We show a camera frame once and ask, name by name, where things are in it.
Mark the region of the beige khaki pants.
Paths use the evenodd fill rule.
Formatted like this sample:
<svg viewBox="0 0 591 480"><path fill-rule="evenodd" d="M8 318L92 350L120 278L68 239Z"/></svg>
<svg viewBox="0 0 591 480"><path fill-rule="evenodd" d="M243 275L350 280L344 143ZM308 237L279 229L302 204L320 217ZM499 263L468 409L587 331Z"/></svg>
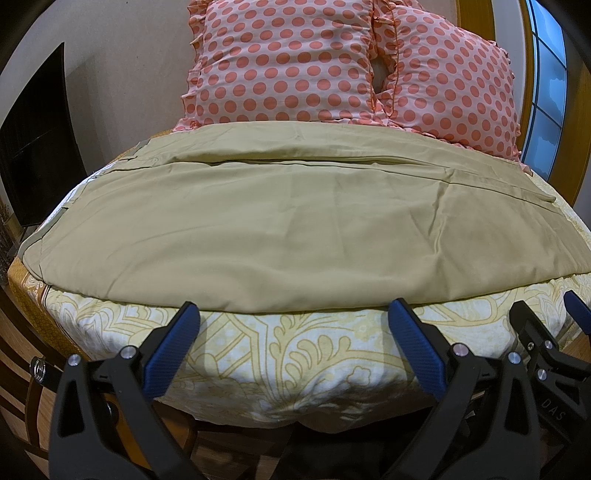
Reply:
<svg viewBox="0 0 591 480"><path fill-rule="evenodd" d="M19 256L60 290L250 314L439 303L590 270L583 236L517 163L301 122L152 138L81 183Z"/></svg>

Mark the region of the cream patterned bed sheet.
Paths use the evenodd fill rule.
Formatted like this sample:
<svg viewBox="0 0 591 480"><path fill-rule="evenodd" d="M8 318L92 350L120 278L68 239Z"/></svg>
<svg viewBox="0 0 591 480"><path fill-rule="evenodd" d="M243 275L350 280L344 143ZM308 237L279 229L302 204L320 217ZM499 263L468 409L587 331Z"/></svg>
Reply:
<svg viewBox="0 0 591 480"><path fill-rule="evenodd" d="M589 228L573 208L540 176L527 175L556 199L590 249ZM62 350L67 354L81 350L94 360L104 359L125 345L141 343L180 307L113 302L60 290L37 279L18 257L27 272L26 290L65 335ZM519 300L528 303L561 345L570 344L579 329L565 310L563 296L569 290L588 299L590 270L453 301L414 304L404 299L449 341L497 358L517 345L509 310ZM416 409L426 396L388 329L389 304L261 314L208 311L197 305L200 333L164 402L218 424L274 428L300 422L325 432Z"/></svg>

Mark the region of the blue glass window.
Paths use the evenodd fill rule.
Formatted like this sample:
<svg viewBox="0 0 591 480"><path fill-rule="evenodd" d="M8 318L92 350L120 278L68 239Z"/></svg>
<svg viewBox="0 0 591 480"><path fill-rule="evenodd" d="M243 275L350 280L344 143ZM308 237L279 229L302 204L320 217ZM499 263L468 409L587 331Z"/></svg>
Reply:
<svg viewBox="0 0 591 480"><path fill-rule="evenodd" d="M562 27L539 2L526 1L533 40L533 95L523 162L548 180L564 126L568 70Z"/></svg>

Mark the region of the pink polka dot pillow right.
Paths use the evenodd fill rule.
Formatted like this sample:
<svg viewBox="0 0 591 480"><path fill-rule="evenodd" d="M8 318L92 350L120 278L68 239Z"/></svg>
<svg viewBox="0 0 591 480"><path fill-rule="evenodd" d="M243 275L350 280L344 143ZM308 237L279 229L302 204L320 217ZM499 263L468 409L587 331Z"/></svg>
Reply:
<svg viewBox="0 0 591 480"><path fill-rule="evenodd" d="M377 88L384 124L519 162L514 74L505 50L413 1L377 1Z"/></svg>

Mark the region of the pink polka dot pillow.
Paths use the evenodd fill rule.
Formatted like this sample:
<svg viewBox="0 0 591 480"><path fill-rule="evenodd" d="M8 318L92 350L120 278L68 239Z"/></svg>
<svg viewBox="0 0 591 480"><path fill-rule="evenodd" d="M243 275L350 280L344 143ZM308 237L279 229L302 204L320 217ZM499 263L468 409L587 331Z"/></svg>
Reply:
<svg viewBox="0 0 591 480"><path fill-rule="evenodd" d="M514 74L505 50L413 1L377 1L377 88L384 124L519 162Z"/></svg>
<svg viewBox="0 0 591 480"><path fill-rule="evenodd" d="M176 131L252 121L384 125L374 2L192 1L194 64Z"/></svg>

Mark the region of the pink polka dot pillow left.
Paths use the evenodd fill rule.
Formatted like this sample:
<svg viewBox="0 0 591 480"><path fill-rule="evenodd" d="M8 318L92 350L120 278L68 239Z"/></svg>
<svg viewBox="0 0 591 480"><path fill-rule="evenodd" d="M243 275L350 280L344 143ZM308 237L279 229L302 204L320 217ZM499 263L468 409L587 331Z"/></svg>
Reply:
<svg viewBox="0 0 591 480"><path fill-rule="evenodd" d="M374 2L192 1L194 64L176 131L252 121L384 125Z"/></svg>

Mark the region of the wooden bed frame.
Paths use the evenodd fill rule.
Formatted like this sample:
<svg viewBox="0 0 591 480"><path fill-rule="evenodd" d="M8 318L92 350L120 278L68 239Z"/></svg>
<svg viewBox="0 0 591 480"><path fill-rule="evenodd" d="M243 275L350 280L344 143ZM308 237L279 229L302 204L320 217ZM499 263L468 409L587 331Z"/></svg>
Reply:
<svg viewBox="0 0 591 480"><path fill-rule="evenodd" d="M64 357L41 338L21 310L25 297L1 284L1 477L46 479L49 423L55 394L39 385L30 362L61 366ZM208 479L270 479L280 460L273 435L218 430L161 403L153 407L164 425Z"/></svg>

